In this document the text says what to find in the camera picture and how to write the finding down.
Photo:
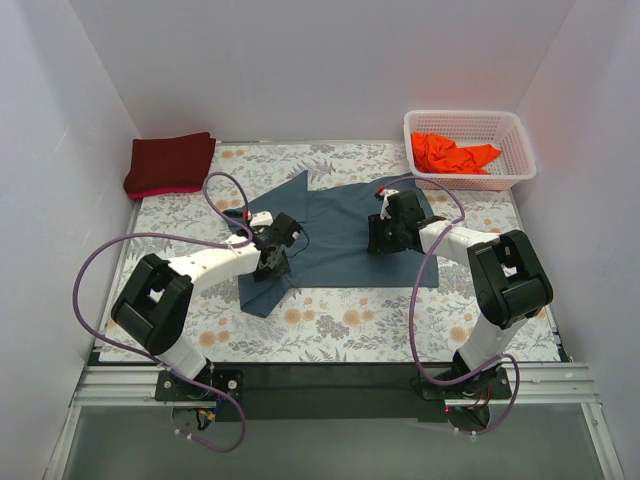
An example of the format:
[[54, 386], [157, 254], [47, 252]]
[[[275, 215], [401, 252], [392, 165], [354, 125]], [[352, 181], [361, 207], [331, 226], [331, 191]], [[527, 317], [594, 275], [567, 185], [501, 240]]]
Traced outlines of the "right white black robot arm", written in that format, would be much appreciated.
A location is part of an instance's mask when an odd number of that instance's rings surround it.
[[[490, 234], [465, 228], [465, 213], [452, 221], [428, 217], [417, 194], [380, 188], [381, 212], [369, 217], [370, 254], [413, 250], [423, 255], [411, 291], [409, 345], [422, 380], [442, 389], [475, 397], [489, 384], [488, 373], [507, 360], [506, 349], [526, 322], [553, 300], [553, 288], [528, 238], [521, 230]], [[435, 377], [423, 366], [416, 344], [417, 294], [427, 263], [442, 257], [470, 270], [479, 317], [467, 340], [454, 354], [449, 371]]]

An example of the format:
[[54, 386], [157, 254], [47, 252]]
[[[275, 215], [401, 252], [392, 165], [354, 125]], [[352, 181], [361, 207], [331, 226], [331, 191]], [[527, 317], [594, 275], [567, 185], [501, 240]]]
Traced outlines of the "grey blue t shirt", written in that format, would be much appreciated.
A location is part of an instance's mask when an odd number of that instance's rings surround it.
[[290, 257], [291, 272], [280, 278], [257, 282], [250, 275], [239, 277], [241, 310], [265, 318], [292, 288], [412, 287], [422, 262], [420, 253], [367, 253], [368, 217], [381, 210], [374, 194], [394, 179], [311, 190], [304, 171], [252, 199], [251, 211], [285, 213], [300, 223], [310, 244]]

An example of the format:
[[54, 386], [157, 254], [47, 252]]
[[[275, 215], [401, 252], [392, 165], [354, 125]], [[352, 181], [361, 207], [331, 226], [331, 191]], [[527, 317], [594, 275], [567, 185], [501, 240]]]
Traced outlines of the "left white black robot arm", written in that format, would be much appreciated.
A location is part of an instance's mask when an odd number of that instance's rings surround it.
[[190, 399], [205, 398], [213, 386], [211, 362], [184, 333], [192, 298], [235, 277], [264, 281], [289, 273], [286, 250], [306, 234], [289, 215], [268, 212], [252, 218], [249, 233], [240, 230], [221, 248], [186, 256], [144, 256], [112, 307], [112, 320], [146, 354], [180, 374], [178, 387]]

